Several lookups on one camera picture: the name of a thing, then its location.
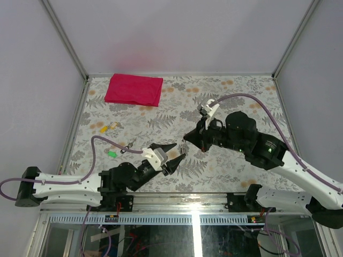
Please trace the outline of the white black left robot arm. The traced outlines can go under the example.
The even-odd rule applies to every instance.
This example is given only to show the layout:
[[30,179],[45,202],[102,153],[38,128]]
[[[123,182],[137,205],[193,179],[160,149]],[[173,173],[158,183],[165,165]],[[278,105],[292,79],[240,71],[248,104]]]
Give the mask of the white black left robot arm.
[[186,157],[181,154],[169,160],[167,152],[176,146],[151,144],[144,148],[141,165],[123,162],[117,167],[86,176],[62,176],[42,173],[37,167],[28,167],[22,175],[15,205],[36,207],[44,203],[85,204],[112,211],[117,197],[127,191],[137,191],[158,174],[172,175]]

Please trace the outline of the folded pink cloth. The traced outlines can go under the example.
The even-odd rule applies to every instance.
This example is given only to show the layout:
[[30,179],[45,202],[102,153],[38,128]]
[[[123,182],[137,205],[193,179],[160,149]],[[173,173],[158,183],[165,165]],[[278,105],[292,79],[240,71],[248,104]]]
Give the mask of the folded pink cloth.
[[114,74],[104,97],[106,103],[157,107],[163,79],[129,74]]

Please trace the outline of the yellow tagged key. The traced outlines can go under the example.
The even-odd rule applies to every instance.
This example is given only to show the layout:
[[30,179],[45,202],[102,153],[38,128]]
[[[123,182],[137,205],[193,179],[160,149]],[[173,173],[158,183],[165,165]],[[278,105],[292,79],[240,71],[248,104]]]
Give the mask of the yellow tagged key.
[[117,125],[118,125],[118,122],[113,122],[109,128],[114,129]]
[[105,133],[107,130],[108,130],[108,127],[107,127],[107,126],[104,126],[104,127],[100,130],[100,132],[101,132],[101,133]]

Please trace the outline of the black tagged key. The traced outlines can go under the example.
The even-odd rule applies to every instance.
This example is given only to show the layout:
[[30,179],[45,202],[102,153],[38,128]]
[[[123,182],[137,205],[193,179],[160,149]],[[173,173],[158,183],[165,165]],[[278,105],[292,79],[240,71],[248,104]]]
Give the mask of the black tagged key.
[[134,146],[135,142],[136,142],[136,139],[132,139],[126,146],[124,146],[121,149],[120,153],[121,154],[125,154],[126,152],[132,153],[131,148]]

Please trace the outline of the green tagged key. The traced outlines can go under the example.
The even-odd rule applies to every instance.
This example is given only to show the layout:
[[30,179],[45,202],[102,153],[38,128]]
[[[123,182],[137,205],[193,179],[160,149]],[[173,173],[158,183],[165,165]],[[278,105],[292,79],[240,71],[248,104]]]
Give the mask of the green tagged key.
[[112,148],[106,148],[104,153],[107,154],[109,157],[116,158],[117,153]]

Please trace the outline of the metal keyring with clips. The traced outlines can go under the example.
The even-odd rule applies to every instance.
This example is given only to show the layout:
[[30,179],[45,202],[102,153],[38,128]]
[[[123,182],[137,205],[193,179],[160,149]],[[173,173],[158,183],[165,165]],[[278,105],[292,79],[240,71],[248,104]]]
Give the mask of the metal keyring with clips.
[[187,142],[185,140],[182,140],[181,145],[180,145],[180,154],[187,154],[188,147],[187,147]]

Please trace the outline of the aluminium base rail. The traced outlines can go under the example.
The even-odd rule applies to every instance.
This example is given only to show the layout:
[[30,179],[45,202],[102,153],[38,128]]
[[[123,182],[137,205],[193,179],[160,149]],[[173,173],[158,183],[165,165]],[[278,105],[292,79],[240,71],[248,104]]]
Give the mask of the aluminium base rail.
[[228,213],[233,204],[226,193],[130,193],[132,201],[121,204],[131,207],[129,214],[201,214]]

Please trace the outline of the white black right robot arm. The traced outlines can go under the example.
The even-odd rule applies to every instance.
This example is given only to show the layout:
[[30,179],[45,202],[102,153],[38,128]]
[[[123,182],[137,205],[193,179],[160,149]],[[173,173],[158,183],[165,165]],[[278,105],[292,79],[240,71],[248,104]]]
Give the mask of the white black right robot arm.
[[233,203],[229,211],[295,211],[328,228],[342,228],[342,184],[292,155],[291,148],[278,138],[259,132],[256,121],[245,113],[234,112],[224,122],[214,119],[209,125],[202,117],[183,139],[203,152],[211,146],[240,152],[252,166],[279,174],[302,189],[280,191],[251,184],[245,195],[228,200]]

